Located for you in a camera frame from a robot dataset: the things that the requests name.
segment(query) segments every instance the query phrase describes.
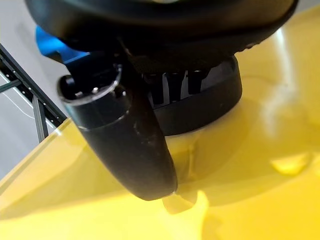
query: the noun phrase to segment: black cylinder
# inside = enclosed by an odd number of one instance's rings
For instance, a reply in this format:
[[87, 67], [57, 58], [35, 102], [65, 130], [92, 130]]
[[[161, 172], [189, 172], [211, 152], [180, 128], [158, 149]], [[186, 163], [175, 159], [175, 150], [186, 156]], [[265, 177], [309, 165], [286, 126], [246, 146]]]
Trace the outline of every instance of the black cylinder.
[[124, 87], [120, 74], [109, 86], [68, 99], [66, 77], [58, 93], [68, 113], [111, 173], [134, 195], [150, 201], [172, 194], [177, 177], [165, 137], [149, 100]]

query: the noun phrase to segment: glossy yellow surface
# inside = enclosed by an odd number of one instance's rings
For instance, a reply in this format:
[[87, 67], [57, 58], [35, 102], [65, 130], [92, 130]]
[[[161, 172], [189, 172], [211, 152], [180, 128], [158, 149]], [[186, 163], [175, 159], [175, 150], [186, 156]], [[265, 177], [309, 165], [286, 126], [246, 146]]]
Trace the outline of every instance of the glossy yellow surface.
[[319, 240], [320, 7], [239, 53], [243, 97], [167, 139], [176, 194], [146, 202], [69, 120], [0, 182], [1, 240]]

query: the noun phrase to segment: screw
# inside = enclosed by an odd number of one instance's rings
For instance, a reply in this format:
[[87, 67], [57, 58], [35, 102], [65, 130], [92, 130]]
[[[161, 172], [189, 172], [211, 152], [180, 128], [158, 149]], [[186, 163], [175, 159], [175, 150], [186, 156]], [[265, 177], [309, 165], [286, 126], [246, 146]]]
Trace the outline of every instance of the screw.
[[93, 94], [96, 94], [98, 91], [99, 91], [99, 88], [95, 87], [95, 88], [92, 90], [92, 93], [93, 93]]

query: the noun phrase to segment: blue plastic piece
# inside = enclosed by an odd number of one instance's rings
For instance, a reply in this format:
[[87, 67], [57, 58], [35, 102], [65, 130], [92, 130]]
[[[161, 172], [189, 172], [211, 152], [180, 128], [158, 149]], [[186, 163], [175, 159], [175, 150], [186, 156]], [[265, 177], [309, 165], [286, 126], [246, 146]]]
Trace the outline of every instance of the blue plastic piece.
[[90, 54], [89, 52], [77, 51], [68, 47], [57, 37], [47, 33], [39, 26], [36, 27], [36, 42], [42, 55], [56, 60], [56, 56], [59, 54], [65, 65]]

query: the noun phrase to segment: black metal rail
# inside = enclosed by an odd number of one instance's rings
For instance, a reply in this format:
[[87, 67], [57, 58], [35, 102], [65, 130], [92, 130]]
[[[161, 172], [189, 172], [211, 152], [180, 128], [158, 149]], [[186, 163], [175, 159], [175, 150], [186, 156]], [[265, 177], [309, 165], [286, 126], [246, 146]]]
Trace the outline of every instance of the black metal rail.
[[60, 126], [67, 119], [66, 115], [41, 90], [1, 44], [0, 71], [9, 81], [0, 86], [0, 93], [16, 87], [33, 105], [40, 142], [48, 136], [47, 125], [44, 124], [46, 119], [48, 119], [55, 127]]

